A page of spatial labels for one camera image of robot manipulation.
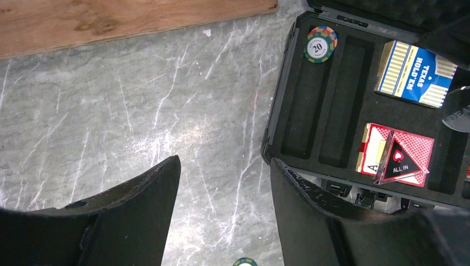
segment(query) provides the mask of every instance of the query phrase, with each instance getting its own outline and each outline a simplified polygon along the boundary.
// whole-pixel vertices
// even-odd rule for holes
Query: wood grain
[[[277,9],[277,0],[0,0],[0,59]]]

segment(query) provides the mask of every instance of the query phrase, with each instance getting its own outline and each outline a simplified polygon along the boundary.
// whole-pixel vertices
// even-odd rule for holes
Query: poker chip
[[[310,62],[323,63],[333,54],[337,43],[338,38],[331,28],[314,28],[307,35],[307,45],[305,47],[304,56]]]
[[[233,266],[258,266],[254,260],[250,258],[241,258],[233,263]]]

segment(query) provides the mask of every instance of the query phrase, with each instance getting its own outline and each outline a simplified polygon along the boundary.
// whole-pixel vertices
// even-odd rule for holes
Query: poker chip stack
[[[330,58],[338,44],[335,31],[327,26],[319,26],[307,35],[304,56],[310,62],[323,63]]]

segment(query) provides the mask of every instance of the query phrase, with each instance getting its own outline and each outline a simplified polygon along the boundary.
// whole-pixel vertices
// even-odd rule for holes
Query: blue and white striped box
[[[375,90],[441,108],[456,70],[443,57],[395,40],[384,46]]]

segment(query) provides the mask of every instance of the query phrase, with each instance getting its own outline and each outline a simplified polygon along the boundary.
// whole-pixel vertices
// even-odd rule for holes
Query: poker chip case
[[[430,49],[459,65],[450,91],[470,85],[465,70],[470,65],[470,35],[465,34],[470,33],[456,33],[459,40],[448,33],[445,43],[454,50],[436,45],[442,29],[470,25],[470,1],[309,0],[305,6],[307,11],[287,36],[261,148],[265,162],[276,157],[325,180],[432,205],[470,208],[469,134],[446,127],[441,109],[374,92],[382,49],[392,40]],[[303,53],[308,33],[320,25],[336,32],[338,46],[327,61],[315,64]],[[373,178],[356,172],[367,123],[435,140],[424,187],[374,185]]]

